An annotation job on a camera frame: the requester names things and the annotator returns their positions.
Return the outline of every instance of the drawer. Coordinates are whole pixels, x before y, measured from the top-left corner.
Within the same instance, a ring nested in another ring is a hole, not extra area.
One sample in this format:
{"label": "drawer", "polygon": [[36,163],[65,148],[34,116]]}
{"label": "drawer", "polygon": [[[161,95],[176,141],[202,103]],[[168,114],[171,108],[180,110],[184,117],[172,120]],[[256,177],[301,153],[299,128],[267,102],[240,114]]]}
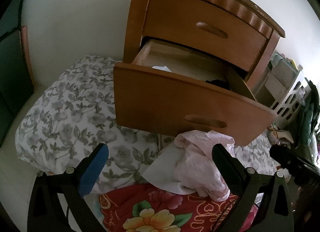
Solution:
{"label": "drawer", "polygon": [[143,35],[193,47],[245,71],[255,67],[267,40],[242,20],[202,0],[150,0]]}
{"label": "drawer", "polygon": [[[232,91],[208,78],[227,80]],[[228,64],[160,41],[147,43],[131,64],[116,63],[114,91],[118,125],[170,136],[215,130],[245,146],[276,118]]]}

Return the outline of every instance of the floor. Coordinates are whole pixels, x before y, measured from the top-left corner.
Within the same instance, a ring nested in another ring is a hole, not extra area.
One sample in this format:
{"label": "floor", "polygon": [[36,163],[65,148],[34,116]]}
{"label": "floor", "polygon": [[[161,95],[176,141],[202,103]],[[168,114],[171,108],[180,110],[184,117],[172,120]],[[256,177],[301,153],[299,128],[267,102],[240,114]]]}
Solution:
{"label": "floor", "polygon": [[[14,137],[20,122],[45,90],[46,87],[43,85],[35,89],[34,94],[13,121],[0,148],[0,201],[21,232],[27,231],[29,201],[38,169],[18,159]],[[95,194],[90,194],[85,197],[85,201],[96,214],[97,207],[93,205],[94,197],[96,197]],[[66,200],[63,195],[59,195],[59,198],[62,208],[66,212]],[[72,214],[69,215],[69,223],[73,230],[81,232]]]}

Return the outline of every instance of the wall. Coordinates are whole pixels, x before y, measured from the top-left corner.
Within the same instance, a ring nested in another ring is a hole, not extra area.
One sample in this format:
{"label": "wall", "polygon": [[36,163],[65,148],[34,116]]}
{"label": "wall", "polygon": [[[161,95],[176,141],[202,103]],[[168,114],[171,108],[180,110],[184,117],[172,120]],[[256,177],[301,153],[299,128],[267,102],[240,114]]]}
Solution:
{"label": "wall", "polygon": [[85,55],[122,58],[131,0],[24,0],[35,80],[49,86]]}
{"label": "wall", "polygon": [[320,90],[320,21],[307,0],[252,0],[285,31],[276,50],[303,66]]}
{"label": "wall", "polygon": [[[131,0],[25,0],[36,81],[50,85],[76,60],[89,54],[121,58]],[[286,32],[277,50],[320,77],[320,22],[306,0],[252,0]]]}

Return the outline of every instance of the white floral comforter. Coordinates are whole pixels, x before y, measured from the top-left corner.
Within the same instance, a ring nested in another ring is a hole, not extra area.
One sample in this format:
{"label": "white floral comforter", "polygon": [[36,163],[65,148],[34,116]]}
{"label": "white floral comforter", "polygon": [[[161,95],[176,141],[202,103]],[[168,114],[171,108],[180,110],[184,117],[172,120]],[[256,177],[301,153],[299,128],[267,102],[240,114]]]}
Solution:
{"label": "white floral comforter", "polygon": [[[116,124],[111,58],[86,56],[63,73],[29,110],[16,132],[18,157],[49,174],[76,167],[103,142],[109,159],[93,191],[110,190],[144,182],[141,174],[157,157],[158,135]],[[163,136],[163,146],[172,142]],[[259,173],[273,174],[276,162],[262,133],[235,155]]]}

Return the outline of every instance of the red blanket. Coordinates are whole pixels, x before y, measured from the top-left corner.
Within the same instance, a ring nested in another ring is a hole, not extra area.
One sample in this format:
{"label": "red blanket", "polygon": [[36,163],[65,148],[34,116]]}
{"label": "red blanket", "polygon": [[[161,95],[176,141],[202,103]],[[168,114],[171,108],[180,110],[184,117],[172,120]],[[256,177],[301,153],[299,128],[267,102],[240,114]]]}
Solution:
{"label": "red blanket", "polygon": [[[222,202],[209,197],[175,195],[151,184],[139,184],[99,196],[104,226],[110,232],[209,232],[223,213],[215,229],[234,205],[237,196]],[[257,207],[252,206],[240,231],[247,230]]]}

